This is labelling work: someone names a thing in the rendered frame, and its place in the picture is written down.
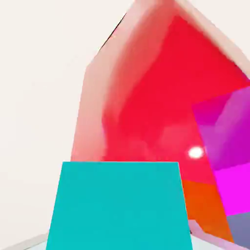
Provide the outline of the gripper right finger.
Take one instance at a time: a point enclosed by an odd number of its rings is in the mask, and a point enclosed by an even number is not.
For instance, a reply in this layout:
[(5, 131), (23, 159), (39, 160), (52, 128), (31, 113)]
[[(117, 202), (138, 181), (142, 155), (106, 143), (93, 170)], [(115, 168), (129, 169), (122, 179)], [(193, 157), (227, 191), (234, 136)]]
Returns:
[(192, 241), (195, 246), (200, 244), (200, 250), (242, 250), (242, 247), (235, 243), (205, 233), (195, 220), (188, 220), (188, 225)]

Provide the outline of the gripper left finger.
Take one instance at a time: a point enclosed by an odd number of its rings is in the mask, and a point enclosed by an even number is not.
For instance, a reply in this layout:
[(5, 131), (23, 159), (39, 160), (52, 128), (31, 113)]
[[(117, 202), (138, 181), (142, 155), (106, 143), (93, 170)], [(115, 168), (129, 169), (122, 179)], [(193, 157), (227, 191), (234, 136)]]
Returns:
[(45, 242), (48, 238), (48, 232), (45, 234), (40, 234), (38, 236), (32, 237), (30, 239), (24, 240), (20, 243), (14, 244), (12, 246), (4, 248), (4, 250), (27, 250), (34, 247), (42, 242)]

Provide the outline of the small teal cube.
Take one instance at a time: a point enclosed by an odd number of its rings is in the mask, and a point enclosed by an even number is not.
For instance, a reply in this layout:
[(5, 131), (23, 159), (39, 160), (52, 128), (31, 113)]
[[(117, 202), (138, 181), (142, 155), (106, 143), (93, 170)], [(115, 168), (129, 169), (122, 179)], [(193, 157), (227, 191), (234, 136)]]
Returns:
[(176, 162), (65, 162), (46, 250), (193, 250)]

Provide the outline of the small magenta cube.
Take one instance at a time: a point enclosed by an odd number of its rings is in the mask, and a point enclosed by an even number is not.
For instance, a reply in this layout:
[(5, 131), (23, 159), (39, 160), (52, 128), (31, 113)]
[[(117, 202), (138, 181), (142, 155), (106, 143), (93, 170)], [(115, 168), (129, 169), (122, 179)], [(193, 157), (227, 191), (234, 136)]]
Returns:
[(250, 212), (250, 86), (194, 105), (227, 216)]

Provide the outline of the large orange box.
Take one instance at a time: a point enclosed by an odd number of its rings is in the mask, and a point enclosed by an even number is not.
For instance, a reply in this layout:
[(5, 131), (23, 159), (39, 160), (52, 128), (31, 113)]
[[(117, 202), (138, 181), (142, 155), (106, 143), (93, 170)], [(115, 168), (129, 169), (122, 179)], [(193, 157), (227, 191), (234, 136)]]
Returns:
[(182, 185), (188, 219), (195, 220), (205, 233), (233, 243), (217, 186), (187, 180)]

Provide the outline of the large grey-blue box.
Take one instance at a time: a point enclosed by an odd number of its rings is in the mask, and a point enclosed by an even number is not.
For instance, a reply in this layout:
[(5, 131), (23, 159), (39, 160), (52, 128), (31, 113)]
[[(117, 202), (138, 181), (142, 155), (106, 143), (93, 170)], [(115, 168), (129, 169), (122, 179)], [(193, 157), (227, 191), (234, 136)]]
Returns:
[(250, 249), (250, 212), (227, 217), (235, 244)]

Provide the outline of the large red box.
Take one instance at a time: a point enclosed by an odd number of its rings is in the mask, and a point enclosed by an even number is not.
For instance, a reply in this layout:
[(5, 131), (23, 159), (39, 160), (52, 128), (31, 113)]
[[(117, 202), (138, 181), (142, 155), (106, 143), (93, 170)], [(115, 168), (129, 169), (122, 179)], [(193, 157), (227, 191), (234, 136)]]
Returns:
[(219, 192), (193, 107), (250, 79), (193, 11), (177, 0), (135, 2), (85, 73), (73, 161), (174, 161), (183, 180)]

